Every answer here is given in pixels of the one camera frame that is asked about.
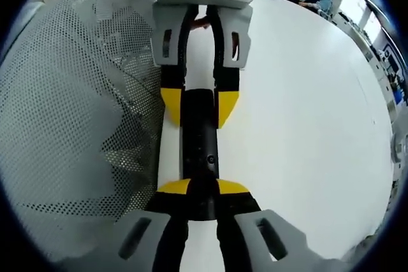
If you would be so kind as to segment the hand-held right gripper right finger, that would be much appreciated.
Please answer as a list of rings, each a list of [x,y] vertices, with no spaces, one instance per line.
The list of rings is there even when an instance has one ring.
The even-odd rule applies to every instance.
[[[316,254],[304,233],[272,210],[262,210],[249,190],[217,180],[217,239],[226,271],[313,271]]]

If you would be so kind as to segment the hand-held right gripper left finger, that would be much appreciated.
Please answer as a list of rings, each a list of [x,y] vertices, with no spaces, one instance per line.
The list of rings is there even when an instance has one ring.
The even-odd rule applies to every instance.
[[[136,262],[137,271],[179,271],[188,237],[187,190],[190,179],[164,184],[145,210],[130,217],[118,255]]]

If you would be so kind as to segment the person's left hand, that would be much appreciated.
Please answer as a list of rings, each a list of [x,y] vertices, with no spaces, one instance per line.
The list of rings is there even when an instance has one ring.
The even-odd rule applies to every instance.
[[[199,29],[199,28],[204,28],[207,29],[210,26],[210,21],[207,17],[199,18],[196,20],[193,20],[191,23],[191,30]]]

